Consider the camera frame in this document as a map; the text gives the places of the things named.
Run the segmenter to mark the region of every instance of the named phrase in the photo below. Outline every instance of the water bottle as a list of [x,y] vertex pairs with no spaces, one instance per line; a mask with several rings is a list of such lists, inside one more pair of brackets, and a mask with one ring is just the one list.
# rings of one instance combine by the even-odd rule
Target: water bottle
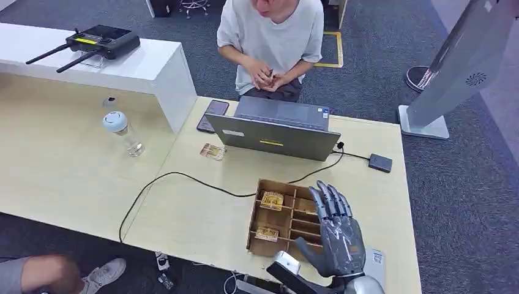
[[144,145],[137,139],[124,113],[110,112],[103,118],[103,126],[123,142],[130,156],[139,156],[144,152]]

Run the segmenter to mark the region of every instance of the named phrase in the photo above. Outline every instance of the wooden box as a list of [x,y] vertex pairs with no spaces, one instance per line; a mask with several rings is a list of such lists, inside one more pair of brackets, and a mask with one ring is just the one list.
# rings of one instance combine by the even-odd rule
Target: wooden box
[[[283,194],[281,211],[261,207],[265,191]],[[279,231],[277,240],[258,239],[258,228]],[[253,254],[270,257],[283,250],[295,259],[306,261],[294,242],[298,237],[303,237],[315,252],[322,251],[319,219],[310,190],[308,187],[261,179],[250,219],[247,249]]]

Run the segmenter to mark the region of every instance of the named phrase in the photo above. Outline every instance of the dark pants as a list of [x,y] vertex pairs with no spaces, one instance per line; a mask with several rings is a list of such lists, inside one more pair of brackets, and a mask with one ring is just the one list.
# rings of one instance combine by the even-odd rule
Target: dark pants
[[258,90],[256,88],[252,88],[248,90],[243,96],[297,102],[299,100],[299,94],[301,93],[302,88],[303,87],[299,82],[299,79],[295,78],[290,83],[279,87],[278,90],[276,90],[276,92],[269,92],[266,90]]

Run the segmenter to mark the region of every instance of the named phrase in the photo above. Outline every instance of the gray shorts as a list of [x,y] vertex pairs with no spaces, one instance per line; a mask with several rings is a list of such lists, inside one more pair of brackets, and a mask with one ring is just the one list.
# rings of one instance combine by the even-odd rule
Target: gray shorts
[[299,94],[301,93],[302,88],[303,86],[299,82],[299,79],[295,78],[290,83],[279,87],[278,90],[276,90],[276,92],[269,92],[266,90],[258,90],[256,88],[252,88],[248,90],[244,94],[244,96],[297,102],[299,100]]
[[21,294],[21,271],[29,257],[0,263],[0,293]]

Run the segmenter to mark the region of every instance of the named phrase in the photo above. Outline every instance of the robot finger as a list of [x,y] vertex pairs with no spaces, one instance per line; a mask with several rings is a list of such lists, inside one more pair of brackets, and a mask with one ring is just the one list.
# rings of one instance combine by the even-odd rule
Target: robot finger
[[344,209],[346,211],[345,215],[348,216],[348,217],[353,217],[353,213],[351,213],[351,207],[349,207],[349,203],[346,200],[346,197],[344,197],[344,195],[339,193],[339,200],[341,202],[342,207],[344,207]]
[[322,181],[317,181],[317,186],[319,186],[323,192],[324,206],[328,209],[330,216],[336,216],[337,209],[335,208],[334,199],[332,198],[332,192],[328,190],[328,187]]
[[319,216],[319,221],[321,221],[321,219],[329,219],[326,206],[324,206],[323,199],[321,198],[321,191],[315,189],[314,187],[308,187],[308,189],[310,189],[310,193],[313,197],[313,202],[315,203],[315,208],[317,209],[317,215]]
[[340,215],[340,216],[345,216],[346,215],[346,207],[344,205],[342,205],[342,199],[339,196],[340,193],[332,185],[328,185],[328,190],[331,191],[332,199],[334,201],[334,205],[337,208],[337,214]]

